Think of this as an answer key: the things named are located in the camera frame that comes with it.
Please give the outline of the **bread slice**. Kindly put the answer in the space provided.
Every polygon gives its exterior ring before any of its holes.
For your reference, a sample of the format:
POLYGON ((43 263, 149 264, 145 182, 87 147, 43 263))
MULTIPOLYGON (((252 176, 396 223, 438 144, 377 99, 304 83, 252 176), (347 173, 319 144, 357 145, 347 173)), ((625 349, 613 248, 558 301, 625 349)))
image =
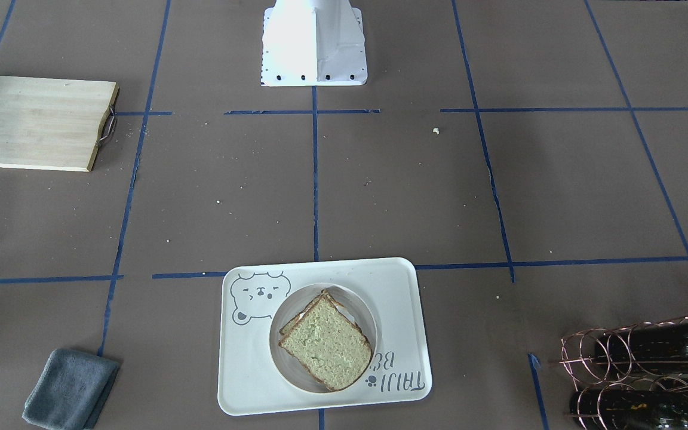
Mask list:
POLYGON ((291 332, 294 326, 303 318, 304 314, 308 312, 308 310, 310 310, 311 307, 316 305, 317 302, 319 302, 319 300, 321 299, 329 300, 335 306, 337 311, 342 313, 342 315, 347 317, 347 319, 349 319, 354 324, 354 316, 349 312, 347 307, 344 304, 340 303, 338 300, 336 300, 335 297, 333 297, 327 289, 323 289, 323 291, 317 294, 317 296, 314 297, 314 299, 311 300, 311 302, 309 302, 305 306, 305 308, 303 308, 303 310, 300 311, 300 313, 294 316, 294 318, 290 319, 290 321, 287 321, 287 323, 284 324, 284 326, 281 327, 281 329, 279 329, 279 335, 281 335, 282 338, 287 337, 287 335, 289 335, 289 332, 291 332))
POLYGON ((278 346, 331 392, 352 386, 373 357, 368 337, 327 299, 311 307, 287 337, 280 335, 278 346))

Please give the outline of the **white round plate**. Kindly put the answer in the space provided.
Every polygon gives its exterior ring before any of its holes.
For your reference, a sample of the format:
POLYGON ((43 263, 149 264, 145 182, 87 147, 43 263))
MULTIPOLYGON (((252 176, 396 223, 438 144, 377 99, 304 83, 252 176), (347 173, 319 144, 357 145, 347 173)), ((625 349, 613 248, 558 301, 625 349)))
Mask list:
POLYGON ((323 289, 327 289, 336 300, 347 307, 349 312, 353 315, 355 324, 357 324, 366 337, 368 337, 373 351, 371 360, 374 358, 375 349, 377 348, 377 343, 379 343, 379 330, 377 329, 374 315, 369 306, 366 305, 365 300, 352 291, 352 289, 342 285, 322 283, 306 285, 297 289, 297 291, 293 291, 292 294, 281 302, 278 310, 276 310, 273 316, 269 332, 269 351, 271 360, 273 364, 275 364, 275 368, 278 370, 279 375, 281 375, 290 386, 300 389, 303 392, 308 392, 309 394, 336 394, 337 392, 331 392, 321 383, 314 381, 294 357, 290 356, 283 348, 278 346, 278 341, 280 339, 278 330, 281 329, 287 321, 290 321, 290 319, 300 313, 300 311, 302 311, 303 308, 305 308, 305 306, 323 289))

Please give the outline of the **white bear tray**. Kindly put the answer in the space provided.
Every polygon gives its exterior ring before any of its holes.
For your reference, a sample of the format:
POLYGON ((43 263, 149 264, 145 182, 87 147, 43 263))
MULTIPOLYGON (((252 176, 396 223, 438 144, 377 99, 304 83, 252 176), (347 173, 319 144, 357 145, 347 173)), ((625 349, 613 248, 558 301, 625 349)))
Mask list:
POLYGON ((401 257, 243 266, 222 280, 217 397, 232 416, 422 400, 432 388, 415 267, 401 257), (336 394, 290 386, 271 360, 269 332, 281 302, 306 285, 342 285, 374 315, 379 343, 361 379, 336 394))

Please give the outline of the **bread slice under egg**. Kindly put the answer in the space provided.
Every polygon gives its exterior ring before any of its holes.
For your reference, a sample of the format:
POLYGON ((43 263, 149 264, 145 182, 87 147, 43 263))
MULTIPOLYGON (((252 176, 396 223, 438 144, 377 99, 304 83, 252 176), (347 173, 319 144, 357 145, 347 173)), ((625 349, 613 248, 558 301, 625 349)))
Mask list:
POLYGON ((354 316, 349 312, 347 307, 344 304, 340 303, 338 300, 336 300, 335 297, 333 297, 327 289, 323 289, 323 291, 317 294, 317 296, 314 297, 314 299, 311 300, 311 302, 309 302, 305 306, 305 308, 303 308, 303 310, 300 311, 300 313, 294 316, 294 318, 290 319, 290 321, 287 321, 287 323, 284 324, 284 326, 281 327, 281 329, 279 329, 279 335, 281 335, 282 338, 287 337, 287 335, 289 335, 289 332, 291 332, 294 326, 303 318, 304 314, 308 312, 308 310, 310 310, 311 307, 316 305, 317 302, 319 302, 319 300, 321 299, 329 300, 335 306, 337 311, 342 313, 342 315, 347 317, 347 319, 349 319, 354 324, 354 316))

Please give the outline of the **dark wine bottle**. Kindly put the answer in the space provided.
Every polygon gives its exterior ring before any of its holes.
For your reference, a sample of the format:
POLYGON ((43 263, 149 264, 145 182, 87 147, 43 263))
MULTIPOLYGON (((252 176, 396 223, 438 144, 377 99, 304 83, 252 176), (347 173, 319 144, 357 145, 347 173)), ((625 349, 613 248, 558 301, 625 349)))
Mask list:
POLYGON ((571 396, 570 415, 586 429, 688 429, 688 395, 584 389, 571 396))
POLYGON ((606 334, 594 348, 595 361, 633 373, 688 374, 688 322, 646 326, 606 334))

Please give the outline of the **grey folded cloth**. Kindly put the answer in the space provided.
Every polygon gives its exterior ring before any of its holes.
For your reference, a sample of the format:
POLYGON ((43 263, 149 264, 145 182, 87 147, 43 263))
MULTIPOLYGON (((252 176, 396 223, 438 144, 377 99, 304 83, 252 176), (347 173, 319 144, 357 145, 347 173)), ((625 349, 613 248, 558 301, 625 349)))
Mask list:
POLYGON ((28 395, 22 418, 46 429, 93 429, 119 369, 115 360, 55 349, 28 395))

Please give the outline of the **wooden cutting board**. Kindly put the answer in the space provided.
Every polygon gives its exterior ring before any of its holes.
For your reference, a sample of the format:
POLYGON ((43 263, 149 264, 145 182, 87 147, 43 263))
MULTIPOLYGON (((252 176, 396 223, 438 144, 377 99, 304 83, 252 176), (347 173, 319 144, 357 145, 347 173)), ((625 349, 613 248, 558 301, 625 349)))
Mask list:
POLYGON ((91 171, 117 96, 117 82, 0 76, 0 168, 91 171))

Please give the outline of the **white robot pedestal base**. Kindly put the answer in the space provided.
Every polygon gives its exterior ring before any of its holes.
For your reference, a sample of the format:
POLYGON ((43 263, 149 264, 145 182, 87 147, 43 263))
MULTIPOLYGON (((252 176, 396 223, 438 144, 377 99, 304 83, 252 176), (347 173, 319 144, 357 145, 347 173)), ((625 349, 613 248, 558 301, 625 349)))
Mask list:
POLYGON ((260 84, 364 85, 363 14, 349 1, 276 1, 265 9, 260 84))

